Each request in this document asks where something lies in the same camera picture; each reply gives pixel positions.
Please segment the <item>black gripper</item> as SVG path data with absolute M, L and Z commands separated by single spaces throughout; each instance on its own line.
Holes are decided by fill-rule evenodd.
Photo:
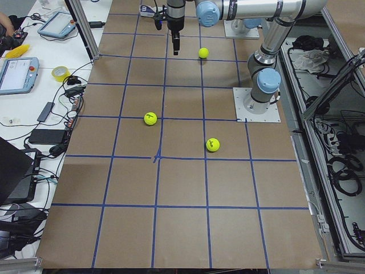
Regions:
M 166 14 L 167 25 L 172 35 L 173 55 L 178 55 L 180 51 L 180 33 L 174 31 L 181 31 L 184 28 L 185 5 L 167 5 Z

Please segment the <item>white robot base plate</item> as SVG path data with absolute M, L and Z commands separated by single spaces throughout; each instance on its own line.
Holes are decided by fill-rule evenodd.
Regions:
M 258 103 L 251 97 L 252 88 L 233 88 L 233 98 L 238 122 L 280 123 L 277 104 Z

